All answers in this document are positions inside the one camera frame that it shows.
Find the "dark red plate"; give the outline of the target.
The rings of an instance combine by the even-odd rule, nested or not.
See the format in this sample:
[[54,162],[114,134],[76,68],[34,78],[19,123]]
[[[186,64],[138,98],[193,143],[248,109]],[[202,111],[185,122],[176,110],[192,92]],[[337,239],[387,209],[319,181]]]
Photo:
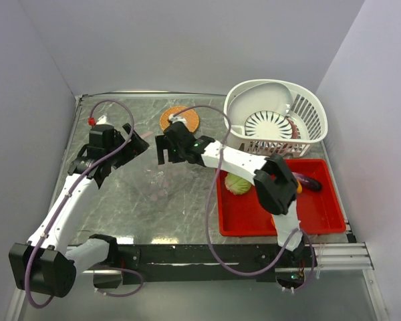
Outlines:
[[294,123],[294,121],[292,121],[292,119],[287,118],[287,120],[289,121],[289,123],[291,125],[291,129],[292,129],[291,138],[292,139],[300,139],[300,132],[299,132],[297,125]]

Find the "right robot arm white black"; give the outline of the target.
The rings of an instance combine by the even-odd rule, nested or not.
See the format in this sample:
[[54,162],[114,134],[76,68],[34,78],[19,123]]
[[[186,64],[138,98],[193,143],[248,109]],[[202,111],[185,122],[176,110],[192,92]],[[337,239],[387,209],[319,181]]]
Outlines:
[[261,156],[231,148],[209,136],[195,137],[182,122],[175,122],[155,137],[158,163],[188,162],[236,175],[249,181],[258,203],[270,213],[281,247],[279,259],[294,266],[303,257],[303,234],[297,215],[298,182],[284,159],[274,154]]

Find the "purple eggplant toy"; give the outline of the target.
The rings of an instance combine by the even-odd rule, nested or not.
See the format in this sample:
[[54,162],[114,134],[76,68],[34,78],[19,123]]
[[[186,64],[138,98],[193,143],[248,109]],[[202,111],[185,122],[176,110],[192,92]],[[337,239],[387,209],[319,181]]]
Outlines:
[[293,176],[297,179],[299,185],[301,186],[300,189],[306,188],[314,192],[320,192],[322,190],[322,184],[312,177],[297,172],[293,172]]

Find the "blue striped white plate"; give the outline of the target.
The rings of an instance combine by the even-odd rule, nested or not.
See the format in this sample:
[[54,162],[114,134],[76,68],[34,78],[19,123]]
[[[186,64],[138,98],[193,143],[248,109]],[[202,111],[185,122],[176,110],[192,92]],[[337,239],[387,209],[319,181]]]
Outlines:
[[286,117],[272,111],[262,110],[250,115],[244,124],[245,135],[268,140],[291,138],[292,129]]

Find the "clear zip top bag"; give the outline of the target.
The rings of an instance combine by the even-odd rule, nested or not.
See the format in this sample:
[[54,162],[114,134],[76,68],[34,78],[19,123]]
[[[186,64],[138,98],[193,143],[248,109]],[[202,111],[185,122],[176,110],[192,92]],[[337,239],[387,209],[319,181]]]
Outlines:
[[129,164],[129,191],[134,199],[150,203],[165,203],[173,194],[177,178],[183,169],[173,167],[172,163],[159,165],[156,155],[156,144],[152,131],[144,132],[140,137],[149,147]]

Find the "white plastic dish rack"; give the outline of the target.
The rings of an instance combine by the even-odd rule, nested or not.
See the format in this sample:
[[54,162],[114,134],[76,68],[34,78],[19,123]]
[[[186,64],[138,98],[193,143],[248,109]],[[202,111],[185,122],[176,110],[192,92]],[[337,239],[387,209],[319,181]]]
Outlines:
[[234,86],[224,103],[227,144],[251,153],[304,157],[328,133],[322,103],[291,82],[247,80]]

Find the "green cabbage toy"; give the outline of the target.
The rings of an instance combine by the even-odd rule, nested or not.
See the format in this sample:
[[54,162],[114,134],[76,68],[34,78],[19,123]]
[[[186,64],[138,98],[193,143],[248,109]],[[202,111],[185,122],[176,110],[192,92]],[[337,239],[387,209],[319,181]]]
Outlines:
[[234,195],[243,195],[251,189],[252,184],[237,175],[228,173],[225,177],[226,189]]

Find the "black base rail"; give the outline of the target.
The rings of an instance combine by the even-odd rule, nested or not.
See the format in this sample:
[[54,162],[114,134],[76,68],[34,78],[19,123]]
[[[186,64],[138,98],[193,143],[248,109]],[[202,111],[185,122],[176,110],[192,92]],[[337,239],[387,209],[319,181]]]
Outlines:
[[[277,257],[276,244],[216,244],[213,246],[224,263],[234,270],[251,273],[267,267]],[[299,257],[285,251],[269,270],[247,276],[257,282],[274,282],[279,272],[307,271],[317,266],[317,259],[305,246]],[[118,257],[110,263],[92,263],[90,270],[126,268],[140,273],[145,282],[194,282],[243,280],[227,271],[206,244],[119,245]]]

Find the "red plastic tray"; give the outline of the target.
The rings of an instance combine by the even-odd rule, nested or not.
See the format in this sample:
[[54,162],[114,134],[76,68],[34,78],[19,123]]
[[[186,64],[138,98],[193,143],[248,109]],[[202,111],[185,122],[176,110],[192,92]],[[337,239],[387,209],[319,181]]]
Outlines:
[[[321,159],[287,159],[289,168],[296,173],[316,179],[322,185],[319,192],[302,188],[297,198],[297,214],[301,228],[310,235],[342,233],[346,223],[328,165]],[[217,209],[221,235],[230,237],[276,236],[271,215],[257,199],[254,187],[243,195],[234,195],[225,187],[227,173],[221,172],[217,180]]]

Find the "aluminium frame rail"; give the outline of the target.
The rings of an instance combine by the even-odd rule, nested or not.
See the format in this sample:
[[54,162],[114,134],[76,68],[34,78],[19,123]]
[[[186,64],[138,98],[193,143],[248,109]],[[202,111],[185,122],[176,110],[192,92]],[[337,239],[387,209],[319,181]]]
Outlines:
[[317,268],[321,270],[372,270],[374,269],[365,243],[314,244]]

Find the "white oval plate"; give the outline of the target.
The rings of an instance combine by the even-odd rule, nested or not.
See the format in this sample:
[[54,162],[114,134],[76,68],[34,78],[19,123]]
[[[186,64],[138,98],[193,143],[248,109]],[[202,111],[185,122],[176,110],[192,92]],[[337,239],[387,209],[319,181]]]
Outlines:
[[236,85],[227,95],[225,113],[232,125],[244,125],[255,112],[276,112],[286,116],[293,104],[290,90],[271,80],[250,80]]

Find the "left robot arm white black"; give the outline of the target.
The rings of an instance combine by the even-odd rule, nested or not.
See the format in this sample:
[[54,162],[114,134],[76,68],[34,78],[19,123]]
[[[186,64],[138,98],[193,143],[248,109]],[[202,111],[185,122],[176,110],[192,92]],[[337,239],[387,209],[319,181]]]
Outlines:
[[95,265],[121,267],[115,237],[93,234],[68,249],[82,214],[113,169],[129,163],[149,147],[129,124],[122,134],[110,124],[90,129],[89,141],[71,163],[64,186],[47,217],[25,243],[15,243],[9,261],[17,288],[57,298],[66,296],[78,275]]

